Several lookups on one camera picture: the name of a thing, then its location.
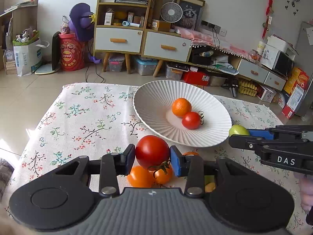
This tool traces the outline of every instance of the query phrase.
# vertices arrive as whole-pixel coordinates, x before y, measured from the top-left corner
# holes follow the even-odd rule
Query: white bowl
[[[195,130],[182,125],[172,104],[186,98],[192,111],[204,112],[204,124]],[[212,147],[228,137],[232,121],[225,107],[208,92],[179,81],[158,80],[142,85],[134,95],[134,109],[141,121],[166,140],[190,147]]]

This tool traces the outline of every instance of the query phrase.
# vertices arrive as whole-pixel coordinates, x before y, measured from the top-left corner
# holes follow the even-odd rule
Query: egg carton
[[[256,86],[252,81],[239,80],[239,86],[251,88],[252,90],[256,90]]]
[[[253,90],[249,87],[244,87],[242,85],[240,85],[238,89],[239,89],[239,93],[244,94],[244,95],[249,95],[249,96],[255,97],[257,94],[256,90]]]

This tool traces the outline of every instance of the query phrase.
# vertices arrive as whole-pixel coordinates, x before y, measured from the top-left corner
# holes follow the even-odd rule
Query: white wall
[[[250,51],[261,39],[268,0],[205,0],[203,20],[217,24],[227,30],[226,40],[238,48]],[[301,0],[296,4],[299,12],[293,15],[292,6],[285,9],[287,0],[274,0],[272,34],[277,34],[296,44],[302,21],[313,18],[313,0]],[[59,31],[62,15],[68,15],[79,2],[88,3],[96,11],[97,0],[39,0],[38,29],[44,40],[51,40]]]
[[[62,16],[65,15],[69,19],[72,7],[80,2],[89,4],[91,11],[96,12],[97,0],[39,0],[37,28],[40,37],[51,42],[55,32],[60,31]],[[44,55],[51,54],[51,45],[43,50]]]
[[[293,8],[289,0],[288,9],[285,6],[288,4],[287,0],[274,0],[273,3],[273,26],[272,34],[276,34],[294,46],[297,44],[298,35],[302,21],[309,21],[313,18],[313,0],[300,0],[295,2]]]
[[[226,40],[250,51],[256,48],[266,20],[268,0],[205,0],[202,19],[227,30]]]

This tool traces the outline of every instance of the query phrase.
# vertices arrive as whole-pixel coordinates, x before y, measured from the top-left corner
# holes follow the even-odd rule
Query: shopping bag
[[[34,73],[42,64],[41,48],[47,48],[50,45],[47,41],[40,38],[25,46],[14,46],[15,65],[18,76],[24,76]]]

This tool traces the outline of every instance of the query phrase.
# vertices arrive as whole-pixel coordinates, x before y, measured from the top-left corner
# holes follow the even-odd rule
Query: yellow box
[[[284,90],[290,95],[292,94],[293,90],[295,89],[296,85],[299,85],[301,88],[306,90],[306,86],[308,83],[309,77],[306,73],[300,70],[297,67],[294,67],[291,72],[291,76],[286,81],[284,86]]]

